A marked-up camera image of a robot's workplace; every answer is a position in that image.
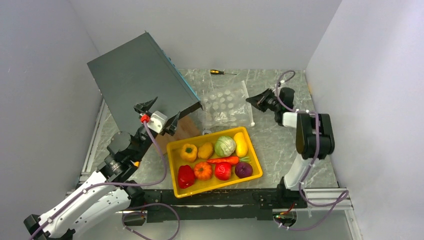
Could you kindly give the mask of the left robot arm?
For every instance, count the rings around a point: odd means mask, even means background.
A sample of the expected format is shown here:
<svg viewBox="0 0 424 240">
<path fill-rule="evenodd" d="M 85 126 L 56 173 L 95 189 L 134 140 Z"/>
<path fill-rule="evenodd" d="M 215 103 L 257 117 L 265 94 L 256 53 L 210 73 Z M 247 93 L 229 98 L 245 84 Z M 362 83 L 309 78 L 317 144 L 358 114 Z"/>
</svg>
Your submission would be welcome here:
<svg viewBox="0 0 424 240">
<path fill-rule="evenodd" d="M 108 155 L 76 190 L 51 210 L 31 214 L 23 221 L 31 240 L 71 240 L 114 212 L 127 207 L 137 210 L 143 205 L 143 188 L 163 182 L 166 176 L 147 183 L 130 177 L 151 145 L 163 156 L 156 136 L 174 135 L 180 118 L 179 112 L 172 118 L 160 111 L 151 112 L 155 102 L 154 98 L 134 105 L 140 127 L 134 134 L 116 132 L 107 146 Z"/>
</svg>

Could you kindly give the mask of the green cabbage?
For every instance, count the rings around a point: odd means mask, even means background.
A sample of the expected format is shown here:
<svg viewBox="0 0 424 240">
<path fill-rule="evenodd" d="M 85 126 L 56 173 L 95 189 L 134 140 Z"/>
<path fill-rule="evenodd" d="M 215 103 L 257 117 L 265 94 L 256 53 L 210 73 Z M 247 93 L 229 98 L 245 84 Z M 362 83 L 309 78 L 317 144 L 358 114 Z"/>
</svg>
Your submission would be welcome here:
<svg viewBox="0 0 424 240">
<path fill-rule="evenodd" d="M 214 145 L 214 152 L 219 157 L 229 157 L 236 150 L 236 142 L 229 136 L 220 136 Z"/>
</svg>

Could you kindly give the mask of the red bell pepper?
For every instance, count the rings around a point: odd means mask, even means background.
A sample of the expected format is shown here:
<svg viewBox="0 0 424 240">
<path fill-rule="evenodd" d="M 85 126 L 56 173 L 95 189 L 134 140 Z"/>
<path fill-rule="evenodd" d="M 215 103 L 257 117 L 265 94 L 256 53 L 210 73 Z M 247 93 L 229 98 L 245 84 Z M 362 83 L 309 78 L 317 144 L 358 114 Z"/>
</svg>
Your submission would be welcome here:
<svg viewBox="0 0 424 240">
<path fill-rule="evenodd" d="M 186 189 L 192 186 L 195 181 L 195 173 L 189 165 L 182 165 L 179 167 L 177 174 L 177 183 L 179 188 Z"/>
</svg>

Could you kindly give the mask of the purple onion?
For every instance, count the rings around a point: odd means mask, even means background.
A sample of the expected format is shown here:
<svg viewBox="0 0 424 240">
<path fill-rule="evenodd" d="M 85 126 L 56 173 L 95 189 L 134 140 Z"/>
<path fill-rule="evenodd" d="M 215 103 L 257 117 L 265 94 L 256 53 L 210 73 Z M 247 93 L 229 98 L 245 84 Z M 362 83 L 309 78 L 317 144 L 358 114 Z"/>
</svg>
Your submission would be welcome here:
<svg viewBox="0 0 424 240">
<path fill-rule="evenodd" d="M 253 167 L 247 162 L 239 162 L 235 165 L 234 172 L 238 178 L 247 178 L 252 176 Z"/>
</svg>

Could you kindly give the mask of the clear zip top bag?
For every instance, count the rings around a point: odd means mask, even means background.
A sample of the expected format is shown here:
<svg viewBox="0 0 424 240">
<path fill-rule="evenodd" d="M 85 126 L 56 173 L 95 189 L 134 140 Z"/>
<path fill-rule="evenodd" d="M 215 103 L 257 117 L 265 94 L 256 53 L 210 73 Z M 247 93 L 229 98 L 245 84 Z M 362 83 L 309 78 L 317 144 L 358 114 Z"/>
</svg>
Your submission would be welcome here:
<svg viewBox="0 0 424 240">
<path fill-rule="evenodd" d="M 199 114 L 202 125 L 205 128 L 255 126 L 252 106 L 247 98 L 249 93 L 243 80 L 203 94 Z"/>
</svg>

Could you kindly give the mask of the yellow lemon squash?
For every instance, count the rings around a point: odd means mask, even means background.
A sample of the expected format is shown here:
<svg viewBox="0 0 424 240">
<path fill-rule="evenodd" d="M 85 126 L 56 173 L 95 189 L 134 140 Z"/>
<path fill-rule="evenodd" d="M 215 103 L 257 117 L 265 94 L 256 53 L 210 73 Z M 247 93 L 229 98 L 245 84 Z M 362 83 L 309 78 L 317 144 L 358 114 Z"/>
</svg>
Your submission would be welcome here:
<svg viewBox="0 0 424 240">
<path fill-rule="evenodd" d="M 233 140 L 236 144 L 235 153 L 239 158 L 244 158 L 248 152 L 248 145 L 245 140 L 244 134 L 238 132 L 234 135 Z"/>
</svg>

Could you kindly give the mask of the red apple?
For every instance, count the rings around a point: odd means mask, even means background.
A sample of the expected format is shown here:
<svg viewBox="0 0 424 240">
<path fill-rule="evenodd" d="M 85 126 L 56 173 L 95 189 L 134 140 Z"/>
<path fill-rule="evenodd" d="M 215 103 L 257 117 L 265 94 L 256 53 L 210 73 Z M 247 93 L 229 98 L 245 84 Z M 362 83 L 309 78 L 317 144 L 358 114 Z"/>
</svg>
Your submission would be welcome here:
<svg viewBox="0 0 424 240">
<path fill-rule="evenodd" d="M 228 162 L 220 162 L 215 165 L 214 175 L 221 181 L 227 181 L 232 175 L 232 165 Z"/>
</svg>

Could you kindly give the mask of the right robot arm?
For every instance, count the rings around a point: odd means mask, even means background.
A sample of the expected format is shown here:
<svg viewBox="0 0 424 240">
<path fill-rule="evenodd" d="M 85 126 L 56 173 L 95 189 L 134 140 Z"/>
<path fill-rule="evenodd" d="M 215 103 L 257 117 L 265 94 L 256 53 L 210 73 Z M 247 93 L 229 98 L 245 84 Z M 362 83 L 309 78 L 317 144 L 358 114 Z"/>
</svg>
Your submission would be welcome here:
<svg viewBox="0 0 424 240">
<path fill-rule="evenodd" d="M 295 90 L 289 87 L 271 90 L 246 98 L 252 107 L 274 113 L 279 126 L 295 129 L 297 156 L 287 174 L 282 178 L 284 189 L 275 194 L 276 203 L 287 208 L 295 201 L 295 194 L 305 199 L 305 180 L 316 161 L 325 159 L 335 150 L 331 117 L 327 113 L 295 110 Z"/>
</svg>

